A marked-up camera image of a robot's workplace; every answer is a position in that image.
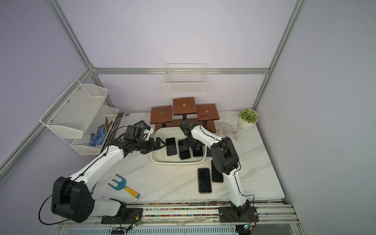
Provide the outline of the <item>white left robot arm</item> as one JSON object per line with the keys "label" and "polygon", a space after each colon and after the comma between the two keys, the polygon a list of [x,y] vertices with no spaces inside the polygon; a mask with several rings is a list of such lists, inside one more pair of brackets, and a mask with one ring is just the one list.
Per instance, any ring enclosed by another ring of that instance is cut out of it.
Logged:
{"label": "white left robot arm", "polygon": [[106,217],[125,221],[127,204],[117,199],[94,199],[91,190],[99,179],[129,153],[147,154],[166,147],[160,138],[129,140],[116,138],[88,165],[70,177],[60,177],[53,184],[51,212],[68,220],[81,223],[90,217]]}

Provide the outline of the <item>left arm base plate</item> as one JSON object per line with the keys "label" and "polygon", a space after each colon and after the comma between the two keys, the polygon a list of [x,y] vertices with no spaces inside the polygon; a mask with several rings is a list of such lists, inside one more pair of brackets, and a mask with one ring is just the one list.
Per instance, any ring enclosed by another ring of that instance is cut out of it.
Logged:
{"label": "left arm base plate", "polygon": [[135,224],[141,220],[142,208],[123,208],[115,216],[104,216],[101,224]]}

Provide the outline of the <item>white plastic storage box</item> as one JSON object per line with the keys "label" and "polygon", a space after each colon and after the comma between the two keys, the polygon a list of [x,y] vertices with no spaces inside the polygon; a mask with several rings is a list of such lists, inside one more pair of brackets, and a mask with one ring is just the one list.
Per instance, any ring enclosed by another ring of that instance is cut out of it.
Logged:
{"label": "white plastic storage box", "polygon": [[189,148],[190,157],[187,159],[181,159],[178,141],[184,140],[186,136],[184,135],[183,131],[179,127],[164,127],[158,129],[154,134],[154,139],[160,138],[163,142],[166,139],[174,138],[175,139],[175,146],[174,149],[176,150],[175,155],[168,156],[167,154],[167,146],[151,152],[150,158],[156,164],[161,165],[195,165],[202,163],[207,156],[207,150],[202,147],[202,154],[199,157],[195,157],[193,155],[193,151]]}

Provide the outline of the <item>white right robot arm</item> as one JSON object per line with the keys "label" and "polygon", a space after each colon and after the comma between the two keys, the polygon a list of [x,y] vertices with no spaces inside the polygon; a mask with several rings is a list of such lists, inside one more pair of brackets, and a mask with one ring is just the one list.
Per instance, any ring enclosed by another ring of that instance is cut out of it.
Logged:
{"label": "white right robot arm", "polygon": [[194,147],[198,144],[204,145],[211,150],[212,160],[216,170],[224,177],[229,192],[232,209],[238,214],[244,214],[251,208],[247,196],[242,193],[242,186],[239,178],[241,169],[240,159],[235,150],[232,140],[229,137],[219,137],[206,130],[198,123],[189,123],[184,120],[180,129],[186,136],[184,145]]}

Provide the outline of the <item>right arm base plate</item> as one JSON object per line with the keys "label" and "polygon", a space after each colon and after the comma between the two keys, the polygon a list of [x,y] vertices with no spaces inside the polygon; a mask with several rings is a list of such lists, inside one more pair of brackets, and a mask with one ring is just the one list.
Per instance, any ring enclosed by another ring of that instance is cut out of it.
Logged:
{"label": "right arm base plate", "polygon": [[247,207],[242,211],[237,211],[232,207],[219,207],[219,220],[221,223],[248,223],[259,222],[258,212],[255,207]]}

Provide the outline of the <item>black phone tan case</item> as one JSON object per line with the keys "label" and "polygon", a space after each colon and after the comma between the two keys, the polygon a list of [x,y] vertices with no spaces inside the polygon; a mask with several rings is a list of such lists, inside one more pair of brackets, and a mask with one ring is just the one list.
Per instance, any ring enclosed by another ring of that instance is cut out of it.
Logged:
{"label": "black phone tan case", "polygon": [[198,190],[201,194],[212,193],[211,176],[209,168],[199,168],[198,174]]}

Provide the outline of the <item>black phone grey case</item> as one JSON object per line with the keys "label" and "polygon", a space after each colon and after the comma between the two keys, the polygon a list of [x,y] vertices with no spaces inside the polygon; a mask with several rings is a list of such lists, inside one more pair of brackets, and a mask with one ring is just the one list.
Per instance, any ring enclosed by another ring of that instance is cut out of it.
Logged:
{"label": "black phone grey case", "polygon": [[206,148],[206,157],[212,157],[212,152],[209,147]]}

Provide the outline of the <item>black phone pink case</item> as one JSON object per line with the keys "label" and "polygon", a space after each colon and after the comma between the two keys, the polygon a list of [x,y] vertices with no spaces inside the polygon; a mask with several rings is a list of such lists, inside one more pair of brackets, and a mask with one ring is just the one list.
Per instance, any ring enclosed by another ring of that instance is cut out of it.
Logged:
{"label": "black phone pink case", "polygon": [[223,183],[224,182],[224,178],[223,178],[223,175],[222,173],[220,173],[214,166],[214,163],[213,161],[211,161],[211,181],[213,183]]}

